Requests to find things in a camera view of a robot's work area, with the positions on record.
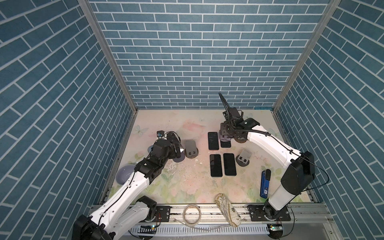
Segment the teal-edged phone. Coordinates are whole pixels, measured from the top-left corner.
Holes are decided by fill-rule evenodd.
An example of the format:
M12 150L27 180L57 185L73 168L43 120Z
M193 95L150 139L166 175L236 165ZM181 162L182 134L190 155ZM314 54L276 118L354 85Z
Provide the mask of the teal-edged phone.
M237 170L236 170L236 160L235 156L232 153L224 153L224 170L226 176L236 176Z

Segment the black phone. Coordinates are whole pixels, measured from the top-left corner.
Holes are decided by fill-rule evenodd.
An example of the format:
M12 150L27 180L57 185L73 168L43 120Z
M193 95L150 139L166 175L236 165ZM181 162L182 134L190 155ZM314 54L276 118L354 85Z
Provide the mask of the black phone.
M217 151L219 147L219 137L217 132L208 132L208 146L209 150Z
M221 148L231 148L232 144L231 144L231 141L227 141L227 142L220 141L220 146Z

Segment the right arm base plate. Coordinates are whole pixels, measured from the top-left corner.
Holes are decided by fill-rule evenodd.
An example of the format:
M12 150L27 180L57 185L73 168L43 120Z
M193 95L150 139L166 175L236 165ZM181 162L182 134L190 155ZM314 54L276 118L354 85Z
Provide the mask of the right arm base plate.
M287 206L284 206L281 210L277 211L269 205L248 205L247 210L250 213L252 222L291 221L291 216L289 214Z

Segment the wood-base grey phone stand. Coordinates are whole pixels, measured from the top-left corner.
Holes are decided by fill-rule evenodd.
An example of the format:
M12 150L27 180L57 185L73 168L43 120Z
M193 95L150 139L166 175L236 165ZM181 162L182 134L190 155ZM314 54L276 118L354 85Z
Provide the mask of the wood-base grey phone stand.
M242 138L239 136L233 136L233 135L222 135L221 132L219 134L219 139L221 142L226 143L230 142L232 139L234 139L237 143L243 144L247 141L247 138Z

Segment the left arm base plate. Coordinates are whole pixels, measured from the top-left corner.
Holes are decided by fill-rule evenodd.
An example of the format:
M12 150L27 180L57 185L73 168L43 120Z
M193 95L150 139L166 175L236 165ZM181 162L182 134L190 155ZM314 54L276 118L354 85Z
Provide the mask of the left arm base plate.
M170 221L170 215L171 215L171 206L157 206L155 210L155 216L153 217L153 222L159 222L160 220L158 217L161 218L161 222L169 222Z

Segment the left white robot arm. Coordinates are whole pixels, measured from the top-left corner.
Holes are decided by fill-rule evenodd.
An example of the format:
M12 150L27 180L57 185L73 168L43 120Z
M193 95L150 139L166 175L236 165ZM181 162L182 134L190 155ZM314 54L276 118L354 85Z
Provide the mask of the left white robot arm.
M162 173L168 160L180 158L184 151L175 132L158 131L157 137L149 155L135 165L124 185L89 216L78 217L73 240L118 240L139 222L154 218L156 201L138 195Z

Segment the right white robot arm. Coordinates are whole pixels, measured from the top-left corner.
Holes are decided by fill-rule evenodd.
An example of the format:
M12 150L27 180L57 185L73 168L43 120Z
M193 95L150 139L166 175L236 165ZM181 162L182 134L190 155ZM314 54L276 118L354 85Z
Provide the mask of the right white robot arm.
M263 207L264 216L274 221L285 208L315 179L314 156L300 152L267 132L258 122L247 119L237 126L230 121L221 123L220 133L233 139L245 139L269 153L285 170L280 185Z

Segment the purple-edged phone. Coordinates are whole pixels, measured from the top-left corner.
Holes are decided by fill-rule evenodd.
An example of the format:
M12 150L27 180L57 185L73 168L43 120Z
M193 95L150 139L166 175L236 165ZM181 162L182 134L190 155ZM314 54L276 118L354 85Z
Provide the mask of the purple-edged phone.
M219 154L210 155L210 169L211 169L211 177L218 178L223 176L221 155Z

